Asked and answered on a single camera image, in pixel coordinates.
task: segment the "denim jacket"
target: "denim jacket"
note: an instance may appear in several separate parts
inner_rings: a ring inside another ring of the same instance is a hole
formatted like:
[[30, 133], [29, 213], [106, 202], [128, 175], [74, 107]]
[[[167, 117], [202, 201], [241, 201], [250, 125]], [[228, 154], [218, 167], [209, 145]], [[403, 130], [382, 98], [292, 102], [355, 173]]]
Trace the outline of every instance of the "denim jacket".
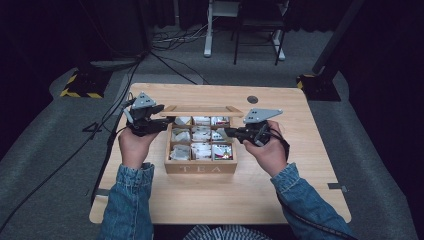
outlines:
[[[152, 239], [149, 213], [154, 165], [144, 163], [140, 170], [119, 166], [116, 184], [111, 188], [98, 239]], [[271, 178], [282, 201], [295, 213], [319, 225], [352, 235], [344, 219], [325, 202], [309, 183], [299, 177], [292, 163]], [[341, 239], [303, 223], [283, 210], [298, 239]]]

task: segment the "gray carpet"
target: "gray carpet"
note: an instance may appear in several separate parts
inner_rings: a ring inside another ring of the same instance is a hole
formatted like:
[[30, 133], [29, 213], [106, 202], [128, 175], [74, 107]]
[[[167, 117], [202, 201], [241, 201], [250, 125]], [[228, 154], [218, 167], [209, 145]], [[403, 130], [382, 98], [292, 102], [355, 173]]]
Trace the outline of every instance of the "gray carpet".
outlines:
[[[203, 57], [204, 39], [157, 55], [186, 63], [197, 70], [165, 60], [197, 83], [211, 85], [296, 87], [298, 75], [311, 68], [331, 32], [290, 32], [284, 42], [286, 60], [274, 66], [270, 48], [240, 49], [232, 64], [231, 32], [214, 34], [211, 58]], [[103, 99], [59, 97], [74, 69], [54, 81], [54, 101], [27, 127], [0, 162], [0, 223], [19, 202], [86, 141], [82, 132], [110, 113], [127, 81], [128, 70], [115, 72]], [[187, 83], [154, 56], [140, 64], [133, 82]], [[349, 226], [359, 239], [417, 239], [409, 208], [385, 169], [349, 104], [349, 90], [341, 74], [334, 79], [341, 102], [309, 102], [339, 183], [352, 214]], [[106, 122], [112, 129], [117, 115]], [[90, 197], [106, 156], [109, 132], [102, 129], [68, 164], [57, 172], [10, 220], [0, 239], [93, 239], [99, 226], [89, 221]]]

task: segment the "wooden box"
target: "wooden box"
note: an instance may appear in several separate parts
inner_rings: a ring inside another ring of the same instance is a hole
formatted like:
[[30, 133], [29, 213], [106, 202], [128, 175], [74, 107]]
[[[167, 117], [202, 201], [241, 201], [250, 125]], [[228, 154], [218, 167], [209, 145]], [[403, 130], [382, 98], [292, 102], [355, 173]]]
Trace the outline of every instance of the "wooden box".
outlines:
[[242, 117], [244, 114], [241, 111], [231, 106], [173, 105], [160, 115], [176, 117], [167, 130], [165, 169], [168, 174], [235, 172], [237, 153], [234, 140], [220, 139], [219, 132], [232, 126], [233, 117]]

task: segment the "sleeve cuff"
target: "sleeve cuff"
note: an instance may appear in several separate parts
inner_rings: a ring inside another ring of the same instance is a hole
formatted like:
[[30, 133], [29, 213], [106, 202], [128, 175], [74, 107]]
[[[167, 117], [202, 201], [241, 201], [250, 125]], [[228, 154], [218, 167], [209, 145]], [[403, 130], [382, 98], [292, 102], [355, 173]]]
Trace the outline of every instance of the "sleeve cuff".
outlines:
[[281, 172], [271, 178], [271, 182], [278, 192], [283, 193], [295, 185], [299, 179], [296, 163], [290, 163]]
[[116, 183], [128, 187], [151, 184], [154, 170], [155, 165], [151, 163], [143, 163], [141, 169], [133, 169], [121, 164], [116, 175]]

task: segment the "black chair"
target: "black chair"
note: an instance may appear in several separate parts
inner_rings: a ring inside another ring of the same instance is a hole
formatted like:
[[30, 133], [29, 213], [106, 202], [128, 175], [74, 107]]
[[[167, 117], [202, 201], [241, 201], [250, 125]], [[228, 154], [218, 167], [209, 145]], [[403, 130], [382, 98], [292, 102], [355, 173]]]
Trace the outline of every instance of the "black chair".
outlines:
[[[273, 43], [272, 38], [276, 34], [277, 30], [280, 30], [281, 39], [278, 46], [277, 58], [275, 59], [275, 65], [279, 60], [281, 47], [283, 45], [284, 35], [286, 32], [285, 27], [285, 15], [288, 9], [288, 2], [283, 3], [277, 0], [241, 0], [238, 6], [237, 13], [237, 28], [236, 32], [236, 48], [234, 53], [234, 64], [237, 63], [237, 53], [239, 45], [247, 46], [277, 46]], [[247, 44], [240, 43], [240, 32], [241, 31], [267, 31], [271, 32], [269, 41], [272, 44]]]

